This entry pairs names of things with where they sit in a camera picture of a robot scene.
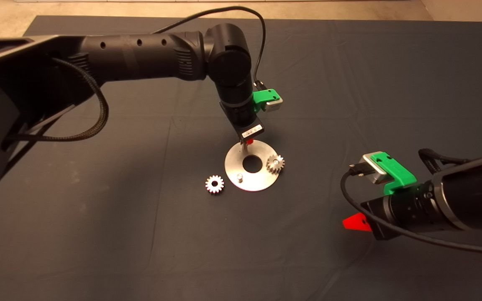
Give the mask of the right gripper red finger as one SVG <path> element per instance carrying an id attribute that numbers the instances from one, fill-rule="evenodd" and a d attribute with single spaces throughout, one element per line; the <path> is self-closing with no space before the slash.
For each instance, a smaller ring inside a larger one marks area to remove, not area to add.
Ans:
<path id="1" fill-rule="evenodd" d="M 342 220 L 342 225 L 346 230 L 353 231 L 372 231 L 367 217 L 363 213 L 356 213 Z"/>

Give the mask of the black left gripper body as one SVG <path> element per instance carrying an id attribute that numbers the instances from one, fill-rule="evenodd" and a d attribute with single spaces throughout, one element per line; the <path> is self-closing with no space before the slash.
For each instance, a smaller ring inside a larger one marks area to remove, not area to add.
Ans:
<path id="1" fill-rule="evenodd" d="M 257 116 L 252 99 L 233 104 L 221 100 L 220 107 L 236 132 L 240 143 L 247 143 L 264 133 L 264 124 Z"/>

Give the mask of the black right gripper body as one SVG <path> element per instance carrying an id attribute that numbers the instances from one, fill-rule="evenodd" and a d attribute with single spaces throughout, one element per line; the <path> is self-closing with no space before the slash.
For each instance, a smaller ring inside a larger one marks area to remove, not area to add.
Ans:
<path id="1" fill-rule="evenodd" d="M 360 204 L 388 223 L 417 234 L 438 231 L 438 210 L 426 186 L 410 186 Z"/>

